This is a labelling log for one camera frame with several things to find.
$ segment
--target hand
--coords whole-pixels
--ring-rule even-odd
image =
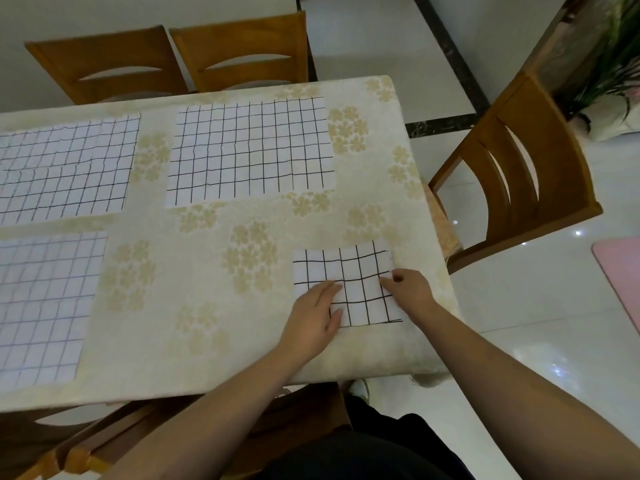
[[[342,310],[329,318],[329,306],[341,288],[332,281],[318,283],[293,304],[278,348],[300,361],[300,367],[319,355],[338,332]]]
[[[409,315],[413,323],[420,326],[420,322],[442,309],[433,298],[429,282],[420,271],[398,268],[391,274],[393,280],[380,278],[380,284],[394,296],[398,306]]]

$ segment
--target pink mat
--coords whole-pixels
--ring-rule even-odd
[[[596,242],[591,250],[640,333],[640,237]]]

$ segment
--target floral tablecloth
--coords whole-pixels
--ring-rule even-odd
[[[322,95],[336,188],[166,209],[177,108]],[[131,112],[140,133],[124,210],[0,228],[0,239],[104,230],[107,250],[76,379],[0,395],[0,410],[194,394],[273,347],[293,302],[292,251],[382,237],[459,315],[400,104],[386,77],[23,111],[0,131]],[[260,249],[249,263],[248,247]],[[410,322],[343,328],[293,383],[443,371]]]

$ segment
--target forearm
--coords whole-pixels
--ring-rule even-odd
[[[640,450],[596,412],[443,308],[415,322],[523,478],[640,477]]]
[[[301,364],[279,348],[204,395],[128,452],[104,480],[217,478]]]

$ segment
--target white paper sheet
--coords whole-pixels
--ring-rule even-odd
[[[120,212],[140,114],[0,135],[0,225]]]
[[[331,313],[342,309],[342,326],[399,322],[406,314],[380,285],[379,277],[391,278],[393,257],[386,242],[371,241],[352,248],[296,250],[293,252],[295,297],[325,280],[343,284]]]
[[[0,241],[0,394],[76,376],[105,232]]]
[[[323,97],[179,110],[167,207],[335,187]]]

